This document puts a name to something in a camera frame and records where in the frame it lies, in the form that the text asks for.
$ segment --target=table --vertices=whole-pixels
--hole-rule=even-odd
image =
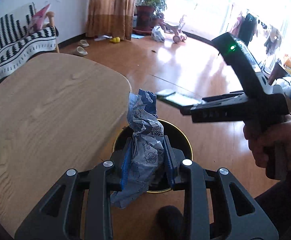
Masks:
[[[0,84],[0,223],[11,236],[69,168],[100,162],[130,90],[114,70],[57,53],[31,59]]]

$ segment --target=curtain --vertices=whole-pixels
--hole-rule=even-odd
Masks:
[[[135,0],[90,0],[87,37],[109,35],[131,40]]]

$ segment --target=pink toy tricycle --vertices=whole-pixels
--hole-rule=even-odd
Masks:
[[[164,22],[164,14],[160,13],[160,19],[158,19],[159,25],[164,30],[164,32],[166,32],[167,29],[170,29],[173,31],[173,33],[174,33],[173,41],[175,43],[178,43],[180,41],[185,41],[187,39],[187,36],[182,32],[182,28],[185,25],[185,21],[184,21],[185,17],[186,17],[186,15],[183,14],[182,18],[179,21],[178,26],[171,26],[170,24],[167,24],[166,22]]]

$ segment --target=white slipper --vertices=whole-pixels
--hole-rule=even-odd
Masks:
[[[87,52],[84,48],[82,48],[81,46],[78,46],[72,53],[73,55],[76,56],[85,56],[87,55]]]
[[[87,43],[86,40],[80,40],[78,42],[78,45],[81,46],[81,47],[84,47],[84,48],[89,47],[89,43]]]

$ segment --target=plant pot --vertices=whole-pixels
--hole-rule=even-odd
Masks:
[[[136,12],[138,14],[136,20],[136,30],[138,31],[151,31],[150,22],[153,17],[154,7],[152,6],[136,6]]]
[[[183,151],[185,158],[193,160],[192,147],[185,134],[175,125],[167,121],[161,119],[158,119],[158,121],[162,123],[164,135],[168,136],[171,147]],[[124,128],[114,141],[113,152],[117,150],[122,150],[127,141],[127,138],[132,137],[132,134],[133,130],[131,127],[128,126]],[[164,174],[160,183],[157,184],[155,187],[153,185],[149,185],[149,190],[147,191],[147,193],[163,193],[169,190],[171,190],[171,188],[167,182],[167,176],[166,174]]]

